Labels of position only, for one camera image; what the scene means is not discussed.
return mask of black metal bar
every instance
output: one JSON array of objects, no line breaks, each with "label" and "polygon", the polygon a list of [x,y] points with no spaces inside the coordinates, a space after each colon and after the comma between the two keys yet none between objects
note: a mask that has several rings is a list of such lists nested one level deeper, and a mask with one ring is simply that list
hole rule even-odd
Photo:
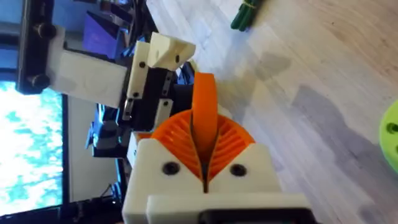
[{"label": "black metal bar", "polygon": [[17,80],[16,68],[0,68],[0,81],[15,82]]},{"label": "black metal bar", "polygon": [[12,34],[0,34],[0,49],[17,50],[19,37]]},{"label": "black metal bar", "polygon": [[62,95],[62,204],[70,201],[69,194],[69,125],[68,96]]},{"label": "black metal bar", "polygon": [[116,175],[118,176],[118,182],[120,184],[121,203],[123,204],[127,192],[127,181],[123,159],[116,159]]}]

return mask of trees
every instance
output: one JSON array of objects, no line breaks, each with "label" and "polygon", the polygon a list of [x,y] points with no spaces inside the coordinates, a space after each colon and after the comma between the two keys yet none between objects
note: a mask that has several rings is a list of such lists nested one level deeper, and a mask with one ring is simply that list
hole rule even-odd
[{"label": "trees", "polygon": [[22,96],[0,82],[0,215],[62,202],[62,97]]}]

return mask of black bolt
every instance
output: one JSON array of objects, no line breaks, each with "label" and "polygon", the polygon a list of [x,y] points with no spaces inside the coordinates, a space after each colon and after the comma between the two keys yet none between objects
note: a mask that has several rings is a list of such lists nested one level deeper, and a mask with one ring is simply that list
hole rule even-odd
[{"label": "black bolt", "polygon": [[231,174],[236,176],[236,177],[243,177],[247,174],[247,170],[244,165],[241,164],[234,164],[231,166]]},{"label": "black bolt", "polygon": [[57,35],[57,28],[49,23],[42,23],[35,26],[38,35],[46,40],[51,40]]},{"label": "black bolt", "polygon": [[163,165],[162,171],[166,175],[175,175],[180,171],[180,165],[176,162],[167,162]]},{"label": "black bolt", "polygon": [[29,78],[32,86],[43,90],[50,86],[50,78],[46,75],[35,75]]}]

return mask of metal frame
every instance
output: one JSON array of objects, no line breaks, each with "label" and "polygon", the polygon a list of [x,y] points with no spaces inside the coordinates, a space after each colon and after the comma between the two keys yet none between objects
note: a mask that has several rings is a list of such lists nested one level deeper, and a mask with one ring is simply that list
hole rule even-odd
[{"label": "metal frame", "polygon": [[62,204],[70,202],[68,96],[62,95]]}]

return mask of wood grain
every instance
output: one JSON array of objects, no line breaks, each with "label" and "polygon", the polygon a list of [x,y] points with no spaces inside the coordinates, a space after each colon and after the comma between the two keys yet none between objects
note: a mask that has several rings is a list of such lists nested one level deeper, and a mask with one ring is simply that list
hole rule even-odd
[{"label": "wood grain", "polygon": [[240,0],[147,0],[163,34],[197,45],[218,100],[269,146],[285,191],[323,223],[398,223],[398,175],[378,144],[398,99],[396,0],[267,0],[231,30]]}]

